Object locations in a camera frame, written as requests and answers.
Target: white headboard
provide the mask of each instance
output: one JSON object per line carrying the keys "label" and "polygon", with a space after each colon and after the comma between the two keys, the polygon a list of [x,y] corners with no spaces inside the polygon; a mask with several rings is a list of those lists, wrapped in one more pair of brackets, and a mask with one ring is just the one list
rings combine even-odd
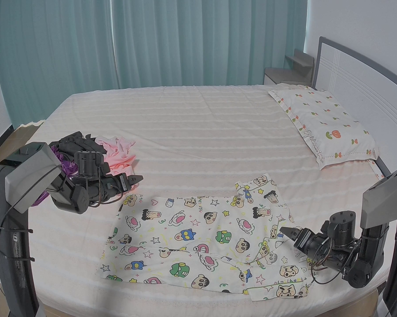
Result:
{"label": "white headboard", "polygon": [[373,135],[383,174],[397,170],[397,76],[373,60],[320,37],[313,88],[330,91]]}

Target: robotic arm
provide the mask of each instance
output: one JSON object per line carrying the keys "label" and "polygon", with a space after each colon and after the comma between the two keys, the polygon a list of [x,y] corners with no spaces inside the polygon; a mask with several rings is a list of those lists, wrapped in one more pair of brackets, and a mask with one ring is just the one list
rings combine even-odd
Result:
{"label": "robotic arm", "polygon": [[[338,270],[338,274],[342,274],[342,279],[352,287],[363,288],[383,264],[383,247],[389,222],[395,220],[397,220],[397,171],[363,193],[360,222],[363,232],[359,239],[354,238],[355,212],[353,211],[333,214],[317,234],[308,228],[282,227],[280,231],[295,241],[294,247],[312,260],[312,274],[313,267],[329,267]],[[379,297],[375,316],[397,317],[397,227],[391,269],[386,287]]]}
{"label": "robotic arm", "polygon": [[125,173],[107,175],[109,165],[98,152],[78,152],[79,173],[69,179],[44,142],[32,142],[0,162],[0,279],[10,309],[8,317],[46,317],[31,272],[28,208],[46,190],[62,210],[84,213],[131,190],[143,179]]}

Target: star print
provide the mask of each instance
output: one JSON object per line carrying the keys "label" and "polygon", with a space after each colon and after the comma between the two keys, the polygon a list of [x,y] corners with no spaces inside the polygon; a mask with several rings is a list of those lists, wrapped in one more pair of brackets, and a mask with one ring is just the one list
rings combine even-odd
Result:
{"label": "star print", "polygon": [[148,250],[147,252],[143,252],[143,254],[144,254],[144,258],[151,258],[151,255],[153,255],[151,252],[150,252],[150,250]]}
{"label": "star print", "polygon": [[103,270],[103,272],[105,272],[105,271],[111,271],[111,269],[109,269],[109,266],[108,265],[104,265],[104,264],[102,264],[103,265],[103,267],[101,267],[101,269]]}
{"label": "star print", "polygon": [[257,279],[256,283],[260,283],[260,284],[263,284],[263,281],[266,280],[265,278],[263,278],[263,275],[261,275],[261,274],[260,274],[259,277],[256,277],[255,279]]}

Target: pillow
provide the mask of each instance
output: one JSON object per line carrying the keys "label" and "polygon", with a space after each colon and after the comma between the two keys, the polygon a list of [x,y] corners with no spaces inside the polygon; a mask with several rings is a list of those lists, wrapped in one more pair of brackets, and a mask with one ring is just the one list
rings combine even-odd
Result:
{"label": "pillow", "polygon": [[269,91],[316,156],[319,169],[344,161],[377,159],[379,148],[363,126],[326,90]]}

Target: bed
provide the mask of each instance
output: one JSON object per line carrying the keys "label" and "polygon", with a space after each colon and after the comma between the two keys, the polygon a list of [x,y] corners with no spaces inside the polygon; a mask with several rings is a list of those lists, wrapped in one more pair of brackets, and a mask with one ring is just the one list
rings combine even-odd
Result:
{"label": "bed", "polygon": [[[381,148],[380,166],[388,173],[397,168],[397,145],[388,144],[397,143],[397,123],[391,115],[391,109],[397,113],[397,79],[356,56],[321,39],[313,87],[331,88],[350,113],[358,105],[346,104],[347,92],[364,90],[361,94],[366,99],[361,98],[360,106],[367,107],[368,117],[359,120],[375,135]],[[346,82],[350,70],[353,84]],[[382,94],[377,88],[383,90],[385,84],[388,93]],[[338,209],[354,210],[359,222],[362,193],[377,181],[370,164],[348,161],[319,171],[291,120],[267,95],[269,88],[273,86],[155,87],[75,94],[31,141],[51,142],[76,130],[93,136],[124,136],[136,141],[134,170],[144,176],[136,192],[164,197],[229,196],[235,182],[268,172],[300,225],[318,231]],[[373,98],[381,107],[373,106]],[[383,127],[375,127],[374,109],[381,119],[389,118]],[[387,139],[385,128],[391,132]],[[117,283],[99,278],[95,270],[119,206],[114,203],[74,215],[57,209],[48,198],[30,209],[29,224],[34,230],[30,248],[36,258],[32,270],[44,304],[79,317],[315,316],[359,299],[383,283],[393,250],[394,223],[384,265],[369,285],[353,289],[337,278],[329,285],[312,286],[303,299],[252,302],[241,294]],[[327,270],[320,277],[329,279],[333,274]]]}

